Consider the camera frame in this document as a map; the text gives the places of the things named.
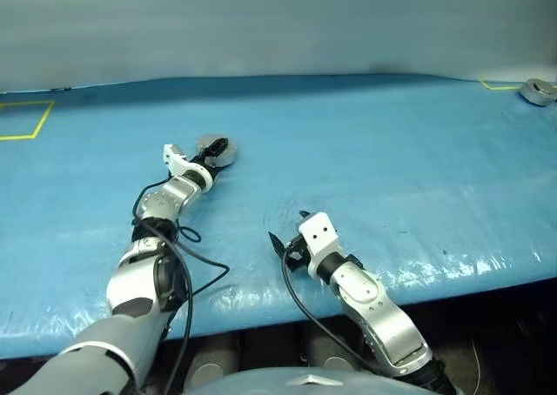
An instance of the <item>round metal object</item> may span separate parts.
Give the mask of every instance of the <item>round metal object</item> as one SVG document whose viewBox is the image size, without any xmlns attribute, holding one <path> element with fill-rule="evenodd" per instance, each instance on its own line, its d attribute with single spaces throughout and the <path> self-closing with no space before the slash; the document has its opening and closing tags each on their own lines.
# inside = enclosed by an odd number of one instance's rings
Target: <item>round metal object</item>
<svg viewBox="0 0 557 395">
<path fill-rule="evenodd" d="M 197 145 L 198 153 L 201 150 L 203 150 L 205 147 L 211 145 L 213 141 L 219 138 L 228 138 L 228 137 L 220 136 L 217 134 L 207 134 L 205 136 L 202 136 L 198 140 L 198 145 Z M 238 153 L 237 145 L 230 138 L 228 138 L 228 147 L 226 147 L 226 150 L 218 157 L 208 157 L 205 160 L 205 162 L 213 167 L 225 167 L 228 166 L 229 164 L 234 163 L 234 160 L 236 160 L 237 153 Z"/>
<path fill-rule="evenodd" d="M 528 79 L 520 88 L 520 94 L 530 103 L 548 106 L 557 100 L 557 88 L 539 79 Z"/>
</svg>

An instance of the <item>yellow tape line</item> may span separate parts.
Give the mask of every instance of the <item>yellow tape line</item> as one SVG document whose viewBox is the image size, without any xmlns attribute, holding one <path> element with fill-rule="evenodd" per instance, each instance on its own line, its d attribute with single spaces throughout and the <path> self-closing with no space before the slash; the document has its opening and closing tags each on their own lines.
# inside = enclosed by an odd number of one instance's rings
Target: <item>yellow tape line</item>
<svg viewBox="0 0 557 395">
<path fill-rule="evenodd" d="M 0 141 L 10 141 L 10 140 L 33 140 L 37 138 L 38 133 L 43 128 L 44 123 L 48 119 L 50 112 L 52 111 L 52 107 L 56 101 L 29 101 L 29 102 L 8 102 L 5 104 L 0 104 L 0 110 L 5 108 L 6 106 L 25 106 L 25 105 L 45 105 L 48 104 L 49 106 L 46 107 L 46 111 L 41 116 L 35 130 L 31 134 L 22 134 L 19 136 L 0 136 Z"/>
<path fill-rule="evenodd" d="M 488 84 L 484 79 L 480 79 L 480 83 L 484 86 L 484 88 L 489 90 L 518 90 L 521 86 L 492 86 Z"/>
</svg>

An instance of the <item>blue table surface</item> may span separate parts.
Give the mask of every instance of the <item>blue table surface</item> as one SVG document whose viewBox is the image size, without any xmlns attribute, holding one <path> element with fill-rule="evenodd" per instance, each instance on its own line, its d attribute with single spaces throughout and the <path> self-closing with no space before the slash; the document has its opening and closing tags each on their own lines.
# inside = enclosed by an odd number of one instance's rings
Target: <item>blue table surface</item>
<svg viewBox="0 0 557 395">
<path fill-rule="evenodd" d="M 557 106 L 439 77 L 172 79 L 9 94 L 54 100 L 35 139 L 0 141 L 0 358 L 61 350 L 108 315 L 131 206 L 163 144 L 222 133 L 238 161 L 182 217 L 232 267 L 196 299 L 193 334 L 302 319 L 267 231 L 326 211 L 347 251 L 411 304 L 557 276 Z M 41 105 L 0 110 L 0 136 Z M 218 273 L 188 260 L 194 285 Z M 297 272 L 318 316 L 330 291 Z M 172 337 L 182 332 L 180 313 Z"/>
</svg>

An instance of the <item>white wall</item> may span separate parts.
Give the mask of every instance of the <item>white wall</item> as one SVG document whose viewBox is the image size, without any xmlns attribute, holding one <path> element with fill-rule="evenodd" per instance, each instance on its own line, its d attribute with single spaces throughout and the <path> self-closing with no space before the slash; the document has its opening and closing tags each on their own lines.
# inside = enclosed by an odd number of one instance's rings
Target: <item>white wall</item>
<svg viewBox="0 0 557 395">
<path fill-rule="evenodd" d="M 0 91 L 176 76 L 557 75 L 557 0 L 0 0 Z"/>
</svg>

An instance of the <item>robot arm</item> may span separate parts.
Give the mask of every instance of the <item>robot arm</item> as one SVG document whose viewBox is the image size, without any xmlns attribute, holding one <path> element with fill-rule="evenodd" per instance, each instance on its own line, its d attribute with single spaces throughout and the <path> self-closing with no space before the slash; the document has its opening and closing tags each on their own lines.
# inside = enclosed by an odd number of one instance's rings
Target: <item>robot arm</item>
<svg viewBox="0 0 557 395">
<path fill-rule="evenodd" d="M 300 214 L 304 220 L 299 235 L 286 247 L 270 233 L 280 257 L 299 254 L 300 259 L 287 260 L 287 266 L 296 270 L 306 265 L 312 278 L 331 287 L 345 314 L 363 332 L 383 374 L 438 393 L 456 393 L 443 365 L 433 358 L 413 321 L 388 297 L 380 279 L 344 253 L 329 217 L 324 212 Z"/>
<path fill-rule="evenodd" d="M 176 221 L 212 187 L 235 151 L 221 137 L 202 141 L 190 161 L 176 145 L 164 147 L 171 177 L 139 202 L 132 243 L 106 290 L 111 316 L 85 328 L 13 393 L 119 394 L 127 386 L 144 384 L 158 344 L 192 291 L 186 289 L 185 272 L 168 245 L 177 240 Z"/>
</svg>

